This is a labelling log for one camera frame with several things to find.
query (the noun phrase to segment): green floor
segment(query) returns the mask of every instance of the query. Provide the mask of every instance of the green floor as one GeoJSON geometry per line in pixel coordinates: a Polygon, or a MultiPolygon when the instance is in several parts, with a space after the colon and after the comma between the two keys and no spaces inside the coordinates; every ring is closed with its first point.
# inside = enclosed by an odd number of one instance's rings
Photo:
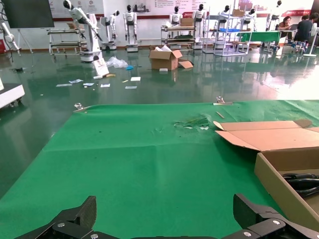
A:
{"type": "Polygon", "coordinates": [[[74,104],[167,104],[273,99],[319,99],[317,60],[273,57],[258,53],[247,57],[216,58],[213,55],[184,55],[194,69],[178,69],[167,74],[151,70],[149,51],[127,54],[112,52],[134,66],[132,71],[110,68],[115,78],[93,80],[91,64],[79,56],[54,62],[47,52],[14,55],[14,63],[0,56],[0,77],[4,83],[22,82],[23,105],[0,110],[0,197],[6,193],[50,138],[71,116],[74,104]],[[25,73],[12,68],[24,67],[25,73]],[[141,76],[141,82],[126,82],[141,76]],[[57,88],[57,84],[82,79],[86,83],[110,83],[110,88],[81,84],[57,88]],[[126,90],[125,86],[137,86],[126,90]]]}

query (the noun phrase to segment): seated person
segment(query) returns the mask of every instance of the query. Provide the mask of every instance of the seated person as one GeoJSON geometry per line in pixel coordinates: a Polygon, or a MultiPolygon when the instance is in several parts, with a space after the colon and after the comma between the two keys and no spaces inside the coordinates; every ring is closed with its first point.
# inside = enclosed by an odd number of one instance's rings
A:
{"type": "Polygon", "coordinates": [[[311,36],[311,29],[313,27],[313,23],[316,22],[319,18],[318,13],[313,13],[310,15],[309,20],[303,20],[299,22],[298,27],[297,27],[297,33],[295,36],[295,41],[301,41],[305,42],[306,48],[308,46],[308,41],[311,36]]]}
{"type": "MultiPolygon", "coordinates": [[[[278,27],[276,27],[276,30],[289,30],[290,29],[290,21],[291,21],[291,17],[290,16],[286,16],[284,18],[284,20],[279,23],[278,27]]],[[[288,43],[292,43],[293,42],[293,34],[291,32],[281,32],[280,38],[283,37],[288,37],[288,43]]]]}
{"type": "Polygon", "coordinates": [[[301,18],[301,21],[305,21],[305,20],[309,20],[309,15],[304,15],[304,16],[301,18]]]}

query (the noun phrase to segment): black monitor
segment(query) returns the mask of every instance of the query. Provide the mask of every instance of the black monitor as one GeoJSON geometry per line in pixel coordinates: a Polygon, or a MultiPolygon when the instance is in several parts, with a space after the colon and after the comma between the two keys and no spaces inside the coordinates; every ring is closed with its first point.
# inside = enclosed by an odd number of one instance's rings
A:
{"type": "Polygon", "coordinates": [[[10,28],[54,27],[48,0],[1,0],[10,28]]]}

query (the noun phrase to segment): green table mat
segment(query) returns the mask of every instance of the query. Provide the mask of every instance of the green table mat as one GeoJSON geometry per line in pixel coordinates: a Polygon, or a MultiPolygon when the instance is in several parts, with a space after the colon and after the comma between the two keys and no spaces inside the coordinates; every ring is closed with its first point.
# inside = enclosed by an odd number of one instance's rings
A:
{"type": "MultiPolygon", "coordinates": [[[[250,33],[243,33],[241,41],[249,41],[250,33]]],[[[250,41],[273,42],[280,40],[279,31],[256,31],[252,33],[250,41]]]]}
{"type": "Polygon", "coordinates": [[[240,229],[234,193],[278,207],[254,175],[257,152],[232,146],[210,122],[308,118],[318,126],[318,109],[319,101],[259,101],[74,113],[0,200],[1,238],[42,226],[89,195],[97,196],[94,229],[121,239],[226,236],[240,229]]]}

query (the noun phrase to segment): plastic bag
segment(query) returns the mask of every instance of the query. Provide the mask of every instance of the plastic bag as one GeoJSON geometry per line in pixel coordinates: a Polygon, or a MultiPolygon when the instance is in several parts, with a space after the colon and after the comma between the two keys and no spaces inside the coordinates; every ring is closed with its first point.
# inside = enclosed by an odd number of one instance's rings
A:
{"type": "Polygon", "coordinates": [[[128,64],[125,60],[119,60],[115,56],[112,56],[107,62],[107,67],[114,66],[115,68],[127,68],[128,64]]]}

